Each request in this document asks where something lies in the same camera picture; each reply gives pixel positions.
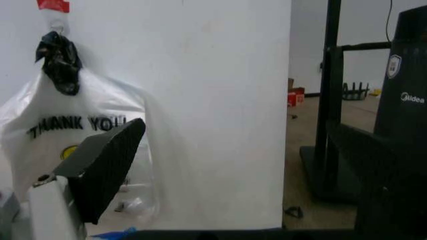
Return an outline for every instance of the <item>blue object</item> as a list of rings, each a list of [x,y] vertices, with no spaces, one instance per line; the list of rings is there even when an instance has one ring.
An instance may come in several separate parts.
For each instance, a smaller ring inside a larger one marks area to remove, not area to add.
[[[129,227],[125,231],[111,231],[107,233],[102,233],[98,235],[92,235],[91,237],[106,239],[106,240],[120,240],[123,237],[129,235],[130,233],[136,232],[137,229],[135,227]]]

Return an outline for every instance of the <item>floor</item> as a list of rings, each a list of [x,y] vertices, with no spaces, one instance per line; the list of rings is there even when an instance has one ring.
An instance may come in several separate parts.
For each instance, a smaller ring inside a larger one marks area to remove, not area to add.
[[[362,101],[343,101],[341,122],[369,132],[374,129],[379,99],[368,96]],[[303,105],[288,108],[286,130],[285,184],[283,208],[300,206],[304,217],[283,215],[283,223],[295,229],[351,229],[354,205],[321,202],[311,196],[306,173],[300,159],[300,146],[314,146],[319,98],[306,98]]]

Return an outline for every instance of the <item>black rack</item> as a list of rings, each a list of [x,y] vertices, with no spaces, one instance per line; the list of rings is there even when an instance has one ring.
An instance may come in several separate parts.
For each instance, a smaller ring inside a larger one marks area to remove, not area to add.
[[[337,46],[340,10],[341,0],[328,1],[316,142],[315,146],[302,146],[299,154],[316,197],[331,202],[357,203],[360,183],[328,137],[326,122],[341,122],[343,52],[390,49],[391,43]]]

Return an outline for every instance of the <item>midea logo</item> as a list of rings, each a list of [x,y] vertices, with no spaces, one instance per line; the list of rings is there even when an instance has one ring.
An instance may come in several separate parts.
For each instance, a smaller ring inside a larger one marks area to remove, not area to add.
[[[402,92],[402,94],[400,95],[400,99],[403,102],[409,101],[409,102],[419,103],[419,104],[423,104],[424,103],[424,98],[419,98],[419,97],[416,97],[416,96],[411,96],[407,92]]]

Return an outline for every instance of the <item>black plastic bag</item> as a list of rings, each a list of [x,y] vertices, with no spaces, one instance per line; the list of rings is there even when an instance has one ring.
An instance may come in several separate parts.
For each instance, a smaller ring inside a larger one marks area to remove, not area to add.
[[[79,70],[82,62],[74,43],[51,31],[41,38],[35,52],[35,61],[44,58],[43,71],[53,81],[55,88],[64,95],[79,92]]]

